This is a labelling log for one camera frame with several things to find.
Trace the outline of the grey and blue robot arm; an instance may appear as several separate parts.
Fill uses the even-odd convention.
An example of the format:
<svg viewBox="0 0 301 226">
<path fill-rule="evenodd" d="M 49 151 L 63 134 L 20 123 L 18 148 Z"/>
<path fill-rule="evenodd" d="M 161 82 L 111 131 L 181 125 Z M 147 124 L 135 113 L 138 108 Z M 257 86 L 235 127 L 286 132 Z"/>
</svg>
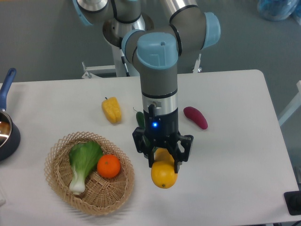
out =
<svg viewBox="0 0 301 226">
<path fill-rule="evenodd" d="M 218 18 L 202 12 L 194 0 L 161 2 L 169 24 L 155 29 L 138 0 L 75 0 L 85 25 L 103 24 L 103 35 L 118 49 L 126 76 L 137 71 L 143 100 L 144 128 L 133 132 L 136 149 L 154 164 L 154 148 L 168 150 L 179 170 L 190 155 L 193 136 L 178 129 L 177 61 L 194 50 L 216 44 L 221 35 Z"/>
</svg>

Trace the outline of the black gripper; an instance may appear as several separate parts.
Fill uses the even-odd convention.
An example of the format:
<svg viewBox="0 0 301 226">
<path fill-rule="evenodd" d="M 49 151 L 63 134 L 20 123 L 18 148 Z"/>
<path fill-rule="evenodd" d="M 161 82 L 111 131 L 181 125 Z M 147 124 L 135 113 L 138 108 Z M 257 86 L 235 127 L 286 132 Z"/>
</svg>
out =
<svg viewBox="0 0 301 226">
<path fill-rule="evenodd" d="M 159 115 L 151 107 L 150 113 L 144 111 L 143 114 L 145 129 L 137 127 L 132 133 L 137 152 L 143 153 L 151 168 L 154 163 L 155 146 L 167 147 L 174 160 L 174 172 L 178 174 L 182 162 L 189 159 L 194 140 L 192 135 L 179 134 L 178 109 Z"/>
</svg>

